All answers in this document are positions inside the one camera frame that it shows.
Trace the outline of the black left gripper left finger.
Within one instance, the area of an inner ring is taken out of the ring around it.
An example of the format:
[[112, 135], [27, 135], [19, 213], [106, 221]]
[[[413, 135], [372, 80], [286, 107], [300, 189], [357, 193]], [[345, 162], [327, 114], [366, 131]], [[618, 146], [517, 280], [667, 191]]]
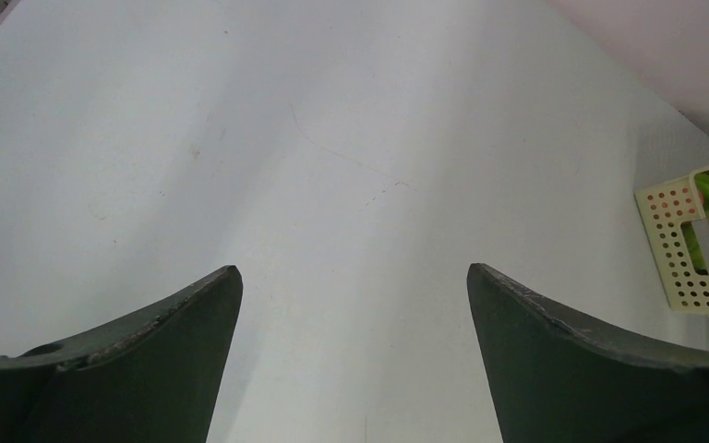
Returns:
[[79, 334], [0, 356], [0, 442], [202, 442], [243, 296], [226, 266]]

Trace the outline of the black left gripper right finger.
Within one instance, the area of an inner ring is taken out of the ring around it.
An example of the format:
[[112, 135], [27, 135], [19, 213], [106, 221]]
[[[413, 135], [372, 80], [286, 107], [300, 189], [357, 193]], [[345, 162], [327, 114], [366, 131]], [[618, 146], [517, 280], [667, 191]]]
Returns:
[[467, 292], [506, 442], [709, 442], [709, 352], [556, 302], [486, 264]]

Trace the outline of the cream perforated plastic basket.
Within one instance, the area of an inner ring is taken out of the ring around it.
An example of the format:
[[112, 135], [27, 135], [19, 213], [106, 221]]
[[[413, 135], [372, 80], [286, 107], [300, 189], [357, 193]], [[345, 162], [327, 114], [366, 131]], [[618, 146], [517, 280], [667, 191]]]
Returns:
[[698, 174], [709, 167], [639, 189], [635, 199], [669, 306], [709, 316], [709, 223]]

